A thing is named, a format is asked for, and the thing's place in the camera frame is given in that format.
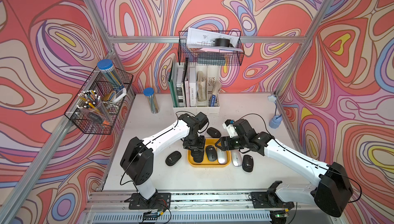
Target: yellow tray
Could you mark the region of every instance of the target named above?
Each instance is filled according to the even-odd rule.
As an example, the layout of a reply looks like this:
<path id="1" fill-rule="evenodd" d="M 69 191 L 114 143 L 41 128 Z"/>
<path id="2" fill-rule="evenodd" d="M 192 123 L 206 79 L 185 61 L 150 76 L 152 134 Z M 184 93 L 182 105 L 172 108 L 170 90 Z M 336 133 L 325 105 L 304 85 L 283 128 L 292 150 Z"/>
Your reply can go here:
<path id="1" fill-rule="evenodd" d="M 226 164 L 219 164 L 219 162 L 217 160 L 214 161 L 214 162 L 211 162 L 210 160 L 208 160 L 208 157 L 206 156 L 205 148 L 208 145 L 215 146 L 215 143 L 218 140 L 219 140 L 218 138 L 206 138 L 205 139 L 204 159 L 203 159 L 203 161 L 201 163 L 195 162 L 193 160 L 193 157 L 191 156 L 190 150 L 188 150 L 188 162 L 190 163 L 190 165 L 192 165 L 193 167 L 202 167 L 202 168 L 222 168 L 222 167 L 225 167 L 225 166 L 229 165 L 230 162 L 231 162 L 231 153 L 230 153 L 230 151 L 226 151 L 227 152 L 227 163 Z"/>

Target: green book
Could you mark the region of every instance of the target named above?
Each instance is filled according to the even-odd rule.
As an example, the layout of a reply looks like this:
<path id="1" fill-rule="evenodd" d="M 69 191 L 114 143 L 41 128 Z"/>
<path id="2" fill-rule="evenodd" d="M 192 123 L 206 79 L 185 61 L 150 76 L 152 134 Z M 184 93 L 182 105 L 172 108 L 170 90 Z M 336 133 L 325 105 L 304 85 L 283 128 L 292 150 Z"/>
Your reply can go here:
<path id="1" fill-rule="evenodd" d="M 170 71 L 170 75 L 168 76 L 168 83 L 169 83 L 169 88 L 170 88 L 170 93 L 171 93 L 171 99 L 173 101 L 173 107 L 177 108 L 178 107 L 178 98 L 176 94 L 176 88 L 174 87 L 174 79 L 176 80 L 176 74 L 177 74 L 177 63 L 176 60 L 173 60 L 172 68 Z"/>

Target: psychedelic patterned wall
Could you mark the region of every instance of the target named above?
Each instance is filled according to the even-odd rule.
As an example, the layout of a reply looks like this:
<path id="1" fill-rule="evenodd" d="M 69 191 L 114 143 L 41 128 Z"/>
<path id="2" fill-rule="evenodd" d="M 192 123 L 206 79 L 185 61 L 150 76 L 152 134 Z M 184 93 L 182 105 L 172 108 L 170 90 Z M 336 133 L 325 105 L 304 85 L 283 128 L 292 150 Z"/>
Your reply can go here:
<path id="1" fill-rule="evenodd" d="M 245 36 L 303 36 L 322 0 L 95 0 L 110 35 L 177 36 L 195 27 L 239 29 Z M 245 44 L 241 67 L 223 68 L 226 92 L 270 92 L 297 44 Z M 177 44 L 115 45 L 134 90 L 169 92 L 167 76 Z"/>
<path id="2" fill-rule="evenodd" d="M 0 205 L 106 55 L 82 0 L 0 0 Z M 112 135 L 71 128 L 14 223 L 75 223 L 104 173 Z"/>
<path id="3" fill-rule="evenodd" d="M 394 0 L 336 0 L 281 95 L 307 155 L 362 186 L 350 223 L 394 223 L 393 18 Z"/>

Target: white table surface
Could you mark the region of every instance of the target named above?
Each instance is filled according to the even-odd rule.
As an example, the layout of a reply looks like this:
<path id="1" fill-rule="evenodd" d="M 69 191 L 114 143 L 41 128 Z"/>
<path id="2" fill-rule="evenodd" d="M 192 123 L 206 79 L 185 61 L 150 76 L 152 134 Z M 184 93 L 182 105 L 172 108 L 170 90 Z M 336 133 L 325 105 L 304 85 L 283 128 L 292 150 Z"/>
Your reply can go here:
<path id="1" fill-rule="evenodd" d="M 220 94 L 220 113 L 219 115 L 208 115 L 209 126 L 218 129 L 222 136 L 228 136 L 222 127 L 225 120 L 237 120 L 245 114 L 257 113 L 265 119 L 267 128 L 275 138 L 294 148 L 283 122 L 277 129 L 268 126 L 268 122 L 275 112 L 275 104 L 267 100 L 269 95 L 267 93 Z M 157 94 L 156 98 L 160 112 L 152 114 L 145 96 L 136 95 L 108 173 L 104 191 L 134 190 L 131 182 L 122 186 L 119 184 L 124 172 L 120 166 L 120 160 L 128 142 L 135 136 L 139 139 L 149 137 L 176 120 L 170 94 Z M 249 115 L 245 119 L 249 121 L 257 133 L 265 131 L 263 121 L 258 116 Z M 182 154 L 182 158 L 174 166 L 169 167 L 165 164 L 165 159 L 175 150 Z M 276 180 L 281 180 L 283 183 L 308 183 L 301 175 L 274 159 L 263 157 L 256 152 L 248 152 L 247 154 L 251 155 L 254 160 L 254 168 L 251 173 L 245 172 L 242 167 L 235 167 L 232 163 L 224 168 L 195 168 L 187 162 L 187 150 L 182 147 L 182 141 L 179 140 L 159 155 L 155 155 L 151 179 L 159 191 L 261 189 L 268 188 Z M 128 180 L 130 177 L 126 174 L 122 182 Z"/>

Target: silver computer mouse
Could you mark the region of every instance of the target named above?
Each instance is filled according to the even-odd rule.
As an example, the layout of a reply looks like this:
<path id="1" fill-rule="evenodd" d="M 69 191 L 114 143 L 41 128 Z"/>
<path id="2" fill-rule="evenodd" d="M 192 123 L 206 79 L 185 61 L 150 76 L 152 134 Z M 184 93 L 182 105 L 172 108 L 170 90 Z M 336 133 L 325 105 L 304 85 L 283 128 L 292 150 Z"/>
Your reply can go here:
<path id="1" fill-rule="evenodd" d="M 233 149 L 231 151 L 231 159 L 233 160 L 234 166 L 236 166 L 236 167 L 242 166 L 241 153 L 237 149 Z"/>
<path id="2" fill-rule="evenodd" d="M 218 153 L 218 162 L 219 164 L 226 164 L 227 163 L 227 152 L 216 148 L 216 152 Z"/>

